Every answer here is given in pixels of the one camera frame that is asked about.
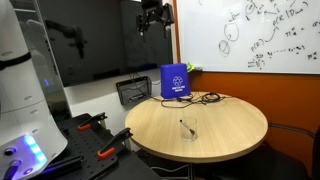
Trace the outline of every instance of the television screen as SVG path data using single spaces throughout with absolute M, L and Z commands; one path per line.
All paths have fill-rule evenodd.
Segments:
M 129 0 L 37 0 L 64 87 L 173 63 L 171 32 L 160 23 L 142 38 Z

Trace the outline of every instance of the round wooden table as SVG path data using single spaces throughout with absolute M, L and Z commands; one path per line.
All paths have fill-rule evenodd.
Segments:
M 206 93 L 192 94 L 193 99 L 197 99 Z M 159 101 L 148 99 L 128 113 L 125 126 L 131 128 L 131 139 L 140 148 L 166 159 L 209 163 L 240 157 L 263 142 L 268 122 L 250 103 L 225 97 L 220 102 L 192 104 L 186 108 L 167 108 Z M 187 102 L 165 102 L 164 105 L 181 107 Z M 179 120 L 185 116 L 197 119 L 195 141 L 181 139 Z

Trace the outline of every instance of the blue box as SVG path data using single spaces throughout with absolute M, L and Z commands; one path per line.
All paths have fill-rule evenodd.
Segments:
M 186 64 L 166 64 L 160 70 L 161 96 L 164 99 L 191 95 Z

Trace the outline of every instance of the orange wall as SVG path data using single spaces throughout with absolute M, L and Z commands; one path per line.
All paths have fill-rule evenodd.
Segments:
M 190 73 L 193 91 L 239 97 L 259 108 L 269 122 L 316 132 L 320 125 L 320 76 L 250 73 Z M 267 142 L 305 163 L 310 172 L 312 139 L 269 128 Z

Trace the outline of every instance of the black chair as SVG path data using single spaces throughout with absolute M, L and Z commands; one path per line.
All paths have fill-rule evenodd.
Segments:
M 310 131 L 278 124 L 270 127 L 304 133 L 314 139 L 312 175 L 308 177 L 302 162 L 272 149 L 267 144 L 233 160 L 212 164 L 212 180 L 320 180 L 320 128 Z

